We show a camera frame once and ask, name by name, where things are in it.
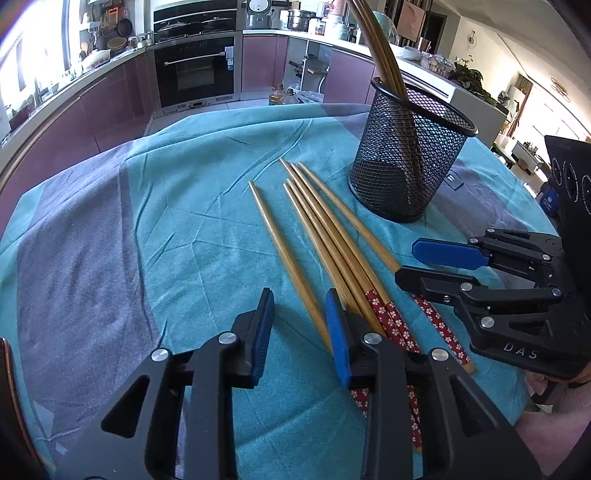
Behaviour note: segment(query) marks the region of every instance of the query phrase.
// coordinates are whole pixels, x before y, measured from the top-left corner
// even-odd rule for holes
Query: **kitchen cabinet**
[[[379,72],[378,72],[378,68],[374,67],[374,72],[371,74],[371,78],[374,79],[376,77],[379,77]],[[374,102],[374,97],[375,97],[375,88],[372,87],[371,85],[371,79],[369,80],[369,91],[368,91],[368,96],[365,100],[365,103],[367,105],[371,105]]]
[[[287,37],[244,35],[242,40],[242,91],[271,90],[281,83],[287,55]]]
[[[371,60],[334,49],[323,86],[324,103],[365,103],[374,73]]]
[[[143,136],[151,97],[145,79],[145,56],[115,68],[82,95],[90,131],[101,152]]]
[[[22,159],[0,194],[0,238],[23,193],[59,172],[140,138],[152,115],[145,56],[107,73],[65,110]]]
[[[84,105],[78,100],[35,142],[0,194],[0,237],[23,193],[98,153]]]

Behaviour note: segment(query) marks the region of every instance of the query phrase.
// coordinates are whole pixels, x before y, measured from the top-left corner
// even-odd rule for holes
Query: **floor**
[[[248,108],[252,106],[265,106],[269,105],[269,100],[266,98],[260,100],[242,100],[240,102],[230,102],[230,103],[220,103],[218,105],[210,105],[204,106],[201,108],[194,108],[192,110],[186,110],[184,112],[177,112],[172,113],[170,115],[161,116],[158,118],[154,118],[150,125],[150,128],[147,132],[147,135],[155,134],[159,132],[163,128],[172,125],[173,123],[182,120],[190,115],[195,115],[197,113],[204,113],[204,112],[216,112],[218,110],[231,110],[234,108]]]
[[[504,160],[499,158],[499,161],[505,164]],[[546,175],[541,170],[536,170],[531,175],[529,175],[525,170],[522,170],[519,165],[514,165],[511,169],[513,175],[515,175],[519,181],[523,184],[525,189],[530,193],[530,195],[535,198],[536,195],[539,194],[540,189],[544,182],[548,181]]]

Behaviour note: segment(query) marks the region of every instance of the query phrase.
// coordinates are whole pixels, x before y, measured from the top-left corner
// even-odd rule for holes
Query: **black mesh pencil cup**
[[[372,80],[375,97],[349,172],[349,188],[368,210],[394,222],[418,219],[478,130],[457,109],[408,85],[408,100]]]

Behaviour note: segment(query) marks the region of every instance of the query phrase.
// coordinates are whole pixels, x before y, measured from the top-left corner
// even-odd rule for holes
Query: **green plant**
[[[469,69],[461,62],[456,62],[456,70],[450,74],[449,79],[456,85],[459,85],[469,92],[474,93],[485,102],[496,106],[496,100],[491,96],[490,93],[482,88],[482,73],[480,73],[478,70]]]

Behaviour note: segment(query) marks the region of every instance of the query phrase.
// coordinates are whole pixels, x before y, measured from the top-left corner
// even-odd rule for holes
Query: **shelf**
[[[90,29],[99,29],[100,28],[100,22],[87,22],[87,23],[82,23],[80,24],[80,31],[83,30],[88,30],[90,31]]]

